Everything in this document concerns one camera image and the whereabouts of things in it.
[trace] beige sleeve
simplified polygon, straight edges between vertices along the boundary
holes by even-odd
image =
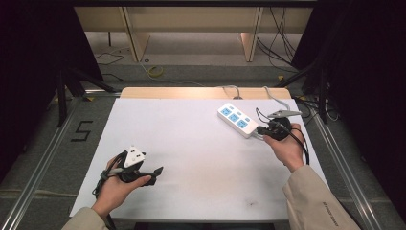
[[[108,230],[102,218],[91,208],[81,208],[62,230]]]
[[[293,172],[283,191],[292,230],[359,229],[309,166],[302,166]]]

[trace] white power strip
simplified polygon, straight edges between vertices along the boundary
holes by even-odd
[[[217,110],[217,116],[245,138],[249,138],[258,126],[257,122],[230,103],[221,106]]]

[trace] hand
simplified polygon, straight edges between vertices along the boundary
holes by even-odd
[[[301,125],[292,123],[292,134],[295,135],[302,143],[304,143],[305,138],[299,131],[300,129]],[[277,141],[270,136],[263,135],[263,140],[269,146],[271,146],[278,160],[282,161],[282,163],[284,163],[291,173],[305,164],[303,160],[302,147],[290,135],[280,141]]]
[[[107,163],[107,167],[113,162],[114,158]],[[117,175],[109,177],[101,187],[101,192],[92,209],[103,219],[115,208],[123,204],[126,197],[136,188],[143,186],[151,179],[150,175],[138,178],[131,183],[124,183]]]

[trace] white plug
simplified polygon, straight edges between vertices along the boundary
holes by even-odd
[[[217,116],[245,138],[249,138],[258,126],[257,122],[230,103],[221,106],[217,110]]]
[[[126,168],[133,166],[141,161],[144,161],[146,157],[142,152],[140,152],[137,148],[134,146],[131,146],[128,150],[127,157],[124,162],[124,166]]]

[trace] white tabletop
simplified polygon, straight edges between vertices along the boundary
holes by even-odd
[[[284,100],[298,110],[293,100]],[[106,162],[131,145],[147,153],[141,172],[163,166],[154,186],[130,194],[111,216],[138,221],[273,222],[287,219],[282,186],[290,172],[263,141],[245,139],[217,117],[231,103],[261,125],[285,109],[274,100],[117,99],[71,216],[91,207]],[[326,182],[302,118],[310,166]]]

